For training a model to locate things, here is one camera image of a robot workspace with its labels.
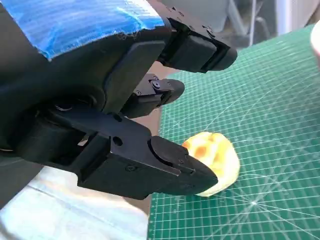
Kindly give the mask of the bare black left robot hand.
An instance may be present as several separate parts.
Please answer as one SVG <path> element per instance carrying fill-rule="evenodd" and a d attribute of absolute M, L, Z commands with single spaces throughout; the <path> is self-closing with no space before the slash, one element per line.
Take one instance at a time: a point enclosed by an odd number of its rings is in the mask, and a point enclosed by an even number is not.
<path fill-rule="evenodd" d="M 143 200 L 218 183 L 188 150 L 137 122 L 184 92 L 155 62 L 221 71 L 238 54 L 211 28 L 156 0 L 0 3 L 0 205 L 48 166 L 79 187 Z"/>

